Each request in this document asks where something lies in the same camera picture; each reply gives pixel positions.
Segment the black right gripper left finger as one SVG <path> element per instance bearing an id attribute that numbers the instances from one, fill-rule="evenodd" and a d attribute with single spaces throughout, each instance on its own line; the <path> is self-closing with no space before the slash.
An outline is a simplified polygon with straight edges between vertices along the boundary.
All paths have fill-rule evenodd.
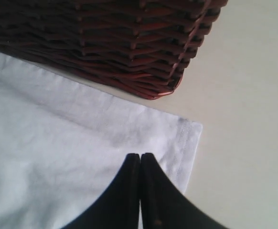
<path id="1" fill-rule="evenodd" d="M 102 195 L 65 229 L 137 229 L 139 155 L 128 154 Z"/>

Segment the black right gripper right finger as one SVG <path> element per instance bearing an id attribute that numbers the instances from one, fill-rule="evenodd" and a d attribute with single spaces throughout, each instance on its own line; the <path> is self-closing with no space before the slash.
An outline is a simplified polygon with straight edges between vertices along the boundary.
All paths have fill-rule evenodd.
<path id="1" fill-rule="evenodd" d="M 144 229 L 224 229 L 191 203 L 166 176 L 154 154 L 141 156 L 139 193 Z"/>

